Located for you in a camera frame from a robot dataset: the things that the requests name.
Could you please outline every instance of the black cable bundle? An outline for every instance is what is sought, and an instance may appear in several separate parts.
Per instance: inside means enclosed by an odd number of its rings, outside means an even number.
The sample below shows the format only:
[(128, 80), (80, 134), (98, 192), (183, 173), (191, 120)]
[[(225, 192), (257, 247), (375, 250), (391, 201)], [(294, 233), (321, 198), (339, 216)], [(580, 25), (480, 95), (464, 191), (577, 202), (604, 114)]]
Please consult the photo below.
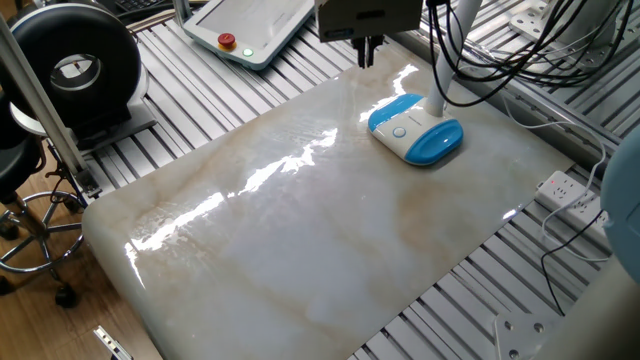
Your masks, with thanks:
[(438, 7), (440, 5), (448, 4), (448, 3), (449, 3), (449, 0), (426, 0), (425, 1), (425, 4), (428, 7), (432, 7), (432, 8)]
[[(611, 45), (612, 49), (611, 51), (609, 51), (609, 54), (605, 58), (603, 64), (606, 64), (609, 61), (611, 61), (611, 59), (615, 55), (616, 50), (618, 49), (618, 46), (622, 42), (624, 30), (626, 29), (627, 24), (629, 22), (629, 17), (631, 16), (631, 10), (633, 8), (633, 0), (618, 0), (616, 6), (611, 10), (611, 12), (605, 18), (605, 20), (595, 30), (595, 33), (591, 37), (591, 40), (583, 47), (582, 52), (580, 53), (576, 61), (573, 62), (572, 64), (562, 66), (562, 63), (564, 62), (563, 60), (560, 59), (560, 61), (556, 61), (556, 62), (549, 60), (546, 56), (547, 54), (543, 50), (547, 46), (549, 46), (551, 43), (553, 43), (560, 36), (560, 34), (564, 32), (571, 25), (571, 23), (573, 23), (578, 13), (587, 2), (587, 0), (580, 0), (580, 4), (577, 6), (575, 11), (569, 18), (569, 21), (567, 21), (565, 24), (563, 24), (561, 27), (559, 27), (556, 30), (555, 28), (558, 25), (558, 22), (560, 21), (562, 16), (567, 12), (569, 7), (573, 4), (573, 1), (574, 0), (560, 0), (556, 3), (554, 8), (551, 10), (549, 19), (544, 29), (540, 33), (540, 37), (536, 42), (529, 44), (523, 49), (520, 49), (519, 51), (509, 55), (505, 59), (497, 59), (494, 56), (490, 55), (490, 56), (484, 56), (482, 59), (483, 62), (479, 62), (473, 58), (469, 58), (468, 56), (465, 56), (463, 54), (463, 51), (460, 50), (459, 47), (455, 46), (455, 44), (453, 43), (453, 40), (446, 40), (446, 36), (443, 35), (443, 31), (440, 27), (441, 24), (438, 19), (438, 14), (435, 11), (435, 6), (433, 6), (434, 3), (439, 1), (429, 0), (427, 2), (428, 4), (427, 9), (428, 9), (429, 22), (431, 24), (431, 29), (429, 31), (430, 42), (431, 44), (434, 43), (434, 35), (433, 35), (434, 32), (436, 33), (436, 38), (440, 44), (444, 44), (445, 41), (450, 41), (451, 46), (440, 46), (440, 51), (441, 51), (441, 55), (444, 56), (447, 62), (449, 63), (449, 66), (451, 66), (451, 68), (454, 70), (454, 74), (460, 80), (463, 80), (463, 81), (493, 82), (493, 81), (501, 80), (501, 82), (497, 86), (495, 86), (495, 88), (492, 91), (490, 91), (487, 95), (483, 96), (482, 98), (470, 103), (458, 103), (448, 98), (447, 95), (442, 90), (440, 81), (438, 79), (435, 62), (433, 62), (432, 65), (433, 65), (434, 76), (436, 79), (436, 85), (438, 86), (438, 89), (440, 90), (440, 93), (444, 96), (445, 100), (450, 104), (459, 106), (459, 107), (473, 106), (485, 101), (486, 99), (498, 93), (498, 91), (503, 89), (511, 79), (516, 77), (537, 85), (558, 86), (558, 87), (573, 86), (592, 77), (595, 73), (598, 72), (599, 68), (595, 70), (590, 70), (590, 71), (581, 71), (576, 69), (578, 62), (589, 51), (595, 39), (597, 39), (598, 36), (604, 30), (607, 29), (611, 21), (615, 21), (616, 14), (620, 10), (620, 8), (623, 6), (623, 4), (626, 2), (626, 9), (621, 20), (620, 29), (617, 31), (616, 37)], [(460, 22), (455, 12), (451, 8), (450, 2), (446, 1), (446, 4), (444, 4), (444, 6), (447, 7), (447, 15), (446, 15), (447, 33), (449, 34), (451, 33), (451, 20), (450, 20), (451, 17), (454, 18), (454, 20), (457, 23), (458, 29), (461, 30)], [(453, 61), (452, 55), (449, 51), (454, 51), (455, 54), (459, 56), (459, 59), (457, 62)], [(431, 57), (432, 59), (435, 59), (435, 51), (433, 49), (433, 46), (431, 46)], [(540, 72), (527, 70), (528, 65), (532, 63), (532, 59), (534, 62), (539, 62), (540, 60), (547, 62), (551, 64), (554, 69), (563, 71), (564, 74), (549, 74), (549, 73), (540, 73)], [(487, 76), (476, 77), (476, 76), (468, 75), (467, 73), (461, 70), (464, 67), (470, 67), (470, 66), (485, 68), (493, 71), (491, 74)]]

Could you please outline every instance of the electrical outlet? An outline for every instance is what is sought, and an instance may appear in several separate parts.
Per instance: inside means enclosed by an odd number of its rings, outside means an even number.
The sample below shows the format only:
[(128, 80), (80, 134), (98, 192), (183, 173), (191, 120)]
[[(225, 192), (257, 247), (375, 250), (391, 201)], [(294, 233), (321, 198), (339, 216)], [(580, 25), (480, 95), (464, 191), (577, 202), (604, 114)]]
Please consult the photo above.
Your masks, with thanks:
[[(547, 181), (538, 186), (535, 198), (540, 204), (554, 211), (574, 201), (584, 190), (585, 187), (578, 181), (562, 171), (556, 171)], [(565, 211), (559, 212), (558, 217), (576, 229), (582, 229), (598, 215), (598, 212), (600, 212), (600, 196), (589, 190), (578, 202)], [(585, 231), (585, 235), (608, 247), (604, 232), (604, 224), (608, 219), (608, 214), (602, 212), (596, 222)]]

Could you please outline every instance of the blue and white device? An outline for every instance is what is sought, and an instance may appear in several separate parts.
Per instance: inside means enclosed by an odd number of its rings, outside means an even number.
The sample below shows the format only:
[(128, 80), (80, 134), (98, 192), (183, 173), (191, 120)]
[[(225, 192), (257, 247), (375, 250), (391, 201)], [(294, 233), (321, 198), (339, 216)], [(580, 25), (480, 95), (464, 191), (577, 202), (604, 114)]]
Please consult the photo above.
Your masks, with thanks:
[(426, 98), (405, 94), (369, 117), (369, 131), (404, 161), (431, 165), (462, 144), (464, 132), (458, 120), (429, 115)]

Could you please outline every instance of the blue cover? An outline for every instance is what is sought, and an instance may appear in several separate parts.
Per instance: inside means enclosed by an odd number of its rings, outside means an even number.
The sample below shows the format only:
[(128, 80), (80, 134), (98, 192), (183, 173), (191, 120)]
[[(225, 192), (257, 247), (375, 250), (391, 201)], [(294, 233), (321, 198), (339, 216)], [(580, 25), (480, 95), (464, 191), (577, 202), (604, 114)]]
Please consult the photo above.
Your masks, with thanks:
[(404, 94), (382, 108), (376, 110), (369, 117), (369, 130), (373, 132), (378, 126), (391, 120), (394, 116), (401, 114), (410, 107), (422, 100), (424, 96), (418, 94)]
[(462, 143), (464, 132), (458, 120), (444, 121), (424, 133), (407, 151), (404, 159), (416, 165), (430, 165)]

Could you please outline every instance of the white base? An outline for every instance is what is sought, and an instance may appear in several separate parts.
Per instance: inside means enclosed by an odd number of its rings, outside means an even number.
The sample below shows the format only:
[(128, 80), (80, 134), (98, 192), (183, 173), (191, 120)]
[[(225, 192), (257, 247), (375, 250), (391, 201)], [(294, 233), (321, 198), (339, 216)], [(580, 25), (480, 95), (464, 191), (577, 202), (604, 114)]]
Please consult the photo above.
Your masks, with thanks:
[(531, 359), (561, 320), (560, 316), (498, 314), (494, 322), (497, 359)]
[(638, 359), (638, 304), (640, 286), (613, 257), (558, 324), (535, 359)]
[[(427, 98), (422, 98), (411, 108), (381, 124), (373, 131), (373, 136), (396, 153), (402, 160), (413, 144), (427, 131), (441, 122), (451, 119), (448, 114), (433, 116), (425, 110)], [(404, 129), (404, 136), (398, 130)]]

